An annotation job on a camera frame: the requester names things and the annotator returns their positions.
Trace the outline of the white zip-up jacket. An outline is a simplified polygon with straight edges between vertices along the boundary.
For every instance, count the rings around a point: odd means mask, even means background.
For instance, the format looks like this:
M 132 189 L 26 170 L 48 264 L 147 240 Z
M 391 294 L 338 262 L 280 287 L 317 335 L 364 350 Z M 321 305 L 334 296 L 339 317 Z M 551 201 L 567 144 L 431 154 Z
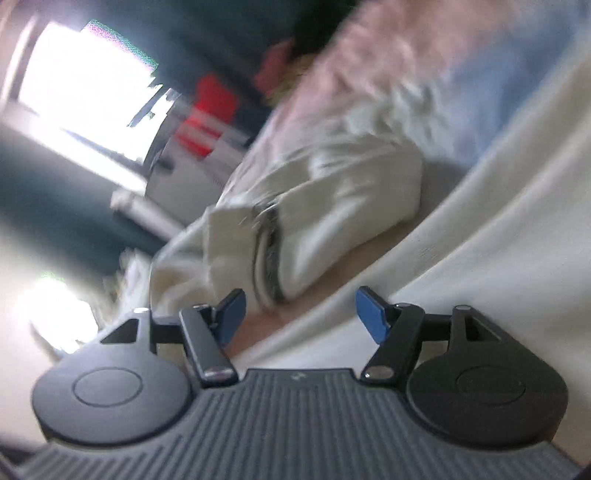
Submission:
M 232 188 L 151 261 L 119 306 L 172 314 L 245 290 L 242 366 L 359 366 L 353 291 L 470 303 L 553 361 L 572 393 L 558 443 L 590 455 L 590 43 L 559 58 L 465 175 L 427 162 L 380 104 L 304 136 L 283 194 Z M 380 123 L 388 124 L 385 130 Z

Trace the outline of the red bag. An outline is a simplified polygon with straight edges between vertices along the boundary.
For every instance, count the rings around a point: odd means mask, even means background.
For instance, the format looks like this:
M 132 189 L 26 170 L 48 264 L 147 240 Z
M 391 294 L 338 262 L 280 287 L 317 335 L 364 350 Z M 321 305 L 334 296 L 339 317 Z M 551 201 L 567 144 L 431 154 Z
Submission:
M 179 144 L 194 155 L 206 157 L 213 151 L 202 141 L 189 135 L 193 130 L 211 135 L 215 140 L 221 131 L 204 124 L 204 115 L 231 125 L 238 111 L 238 96 L 226 88 L 214 74 L 202 77 L 197 83 L 197 97 L 189 117 L 176 130 L 174 136 Z

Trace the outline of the pink patterned bed sheet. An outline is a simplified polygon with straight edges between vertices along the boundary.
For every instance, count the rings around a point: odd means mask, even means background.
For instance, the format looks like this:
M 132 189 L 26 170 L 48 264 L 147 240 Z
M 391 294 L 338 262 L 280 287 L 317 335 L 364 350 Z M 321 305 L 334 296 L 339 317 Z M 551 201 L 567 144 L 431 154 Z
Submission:
M 367 1 L 253 151 L 283 160 L 346 121 L 401 129 L 430 156 L 472 166 L 589 28 L 586 1 Z

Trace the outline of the dark teal curtain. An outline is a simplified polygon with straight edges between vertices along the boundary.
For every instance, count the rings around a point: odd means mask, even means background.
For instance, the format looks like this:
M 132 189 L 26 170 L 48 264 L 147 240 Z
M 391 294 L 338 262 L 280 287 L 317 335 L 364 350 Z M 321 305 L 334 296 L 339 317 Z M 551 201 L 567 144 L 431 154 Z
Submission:
M 353 9 L 351 1 L 55 1 L 99 20 L 153 58 L 183 94 L 208 73 L 238 98 L 238 123 L 256 133 L 270 112 L 254 77 L 270 47 L 293 39 L 297 53 L 325 47 Z M 2 150 L 1 209 L 50 250 L 87 270 L 115 270 L 126 247 L 155 253 L 162 241 L 109 213 L 112 188 L 54 168 L 20 167 Z

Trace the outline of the pink cloth pile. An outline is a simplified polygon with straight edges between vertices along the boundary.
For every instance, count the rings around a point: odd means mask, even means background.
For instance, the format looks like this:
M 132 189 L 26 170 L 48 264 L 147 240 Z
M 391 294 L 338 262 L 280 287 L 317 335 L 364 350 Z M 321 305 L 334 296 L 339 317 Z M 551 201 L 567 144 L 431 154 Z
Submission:
M 259 72 L 254 77 L 257 90 L 264 96 L 269 96 L 276 89 L 277 85 L 280 84 L 280 78 L 287 69 L 293 48 L 294 39 L 290 38 L 266 50 L 266 53 L 263 55 L 263 61 L 260 64 Z

